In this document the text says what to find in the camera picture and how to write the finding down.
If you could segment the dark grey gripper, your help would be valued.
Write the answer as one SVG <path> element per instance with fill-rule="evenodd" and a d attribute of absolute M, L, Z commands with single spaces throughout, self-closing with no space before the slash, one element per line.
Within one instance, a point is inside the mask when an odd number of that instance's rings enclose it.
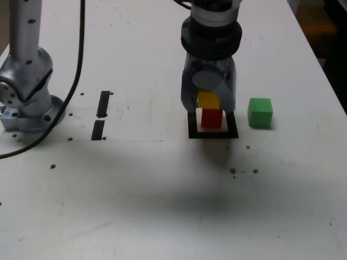
<path fill-rule="evenodd" d="M 181 84 L 181 102 L 189 113 L 197 107 L 235 110 L 236 67 L 232 57 L 206 61 L 186 55 Z"/>

